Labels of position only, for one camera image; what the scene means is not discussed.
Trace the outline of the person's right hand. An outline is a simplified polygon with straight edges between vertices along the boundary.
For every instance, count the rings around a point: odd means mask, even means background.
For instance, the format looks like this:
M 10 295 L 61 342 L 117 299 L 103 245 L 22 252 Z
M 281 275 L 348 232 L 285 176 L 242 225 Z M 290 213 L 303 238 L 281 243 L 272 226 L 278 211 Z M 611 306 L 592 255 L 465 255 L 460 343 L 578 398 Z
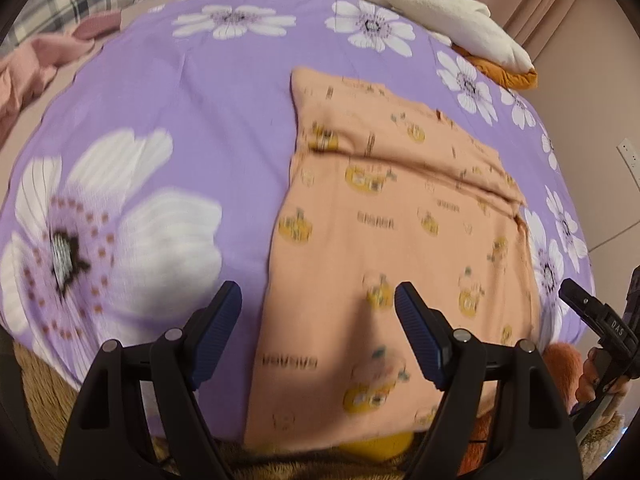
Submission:
M 600 356 L 603 356 L 603 350 L 597 347 L 591 348 L 587 354 L 575 391 L 576 400 L 579 403 L 588 403 L 596 398 L 596 389 L 603 376 L 603 373 L 599 372 L 597 368 L 597 358 Z M 630 379 L 625 375 L 620 376 L 616 383 L 608 389 L 608 393 L 613 396 L 612 403 L 620 405 L 626 398 L 629 389 Z

